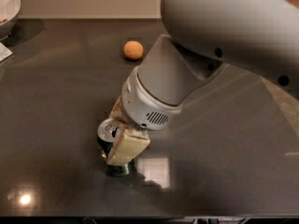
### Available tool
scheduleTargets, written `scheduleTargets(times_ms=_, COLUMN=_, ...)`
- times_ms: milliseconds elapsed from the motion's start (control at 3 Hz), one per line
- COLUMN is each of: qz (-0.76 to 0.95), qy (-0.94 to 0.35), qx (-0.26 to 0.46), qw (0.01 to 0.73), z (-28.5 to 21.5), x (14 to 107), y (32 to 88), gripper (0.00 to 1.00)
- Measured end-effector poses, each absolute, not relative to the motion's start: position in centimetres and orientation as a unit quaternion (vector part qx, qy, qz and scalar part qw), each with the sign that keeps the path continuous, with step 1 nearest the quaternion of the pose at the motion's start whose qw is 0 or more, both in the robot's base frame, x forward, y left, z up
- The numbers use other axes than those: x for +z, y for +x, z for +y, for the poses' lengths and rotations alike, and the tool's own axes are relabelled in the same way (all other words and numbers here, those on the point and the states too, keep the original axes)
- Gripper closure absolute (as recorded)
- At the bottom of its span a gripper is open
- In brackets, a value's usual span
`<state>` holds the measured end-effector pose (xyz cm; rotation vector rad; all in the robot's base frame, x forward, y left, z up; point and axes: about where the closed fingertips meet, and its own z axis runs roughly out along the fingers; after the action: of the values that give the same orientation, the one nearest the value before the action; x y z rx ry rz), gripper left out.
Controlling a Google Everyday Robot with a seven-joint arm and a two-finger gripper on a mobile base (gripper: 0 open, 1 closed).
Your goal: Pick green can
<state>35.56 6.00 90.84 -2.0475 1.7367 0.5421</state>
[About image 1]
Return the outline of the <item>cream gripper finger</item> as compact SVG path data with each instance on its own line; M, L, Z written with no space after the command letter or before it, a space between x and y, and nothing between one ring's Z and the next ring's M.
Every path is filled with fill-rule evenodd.
M143 152L149 144L150 137L147 130L121 125L108 152L107 164L124 166Z
M122 111L121 111L121 98L118 97L115 104L113 105L109 116L112 119L122 119Z

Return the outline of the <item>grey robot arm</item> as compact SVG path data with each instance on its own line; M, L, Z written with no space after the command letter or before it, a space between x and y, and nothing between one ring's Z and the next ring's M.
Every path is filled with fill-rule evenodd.
M226 65L299 94L299 8L286 0L161 0L166 29L122 86L98 129L109 165L125 166L164 129L183 100Z

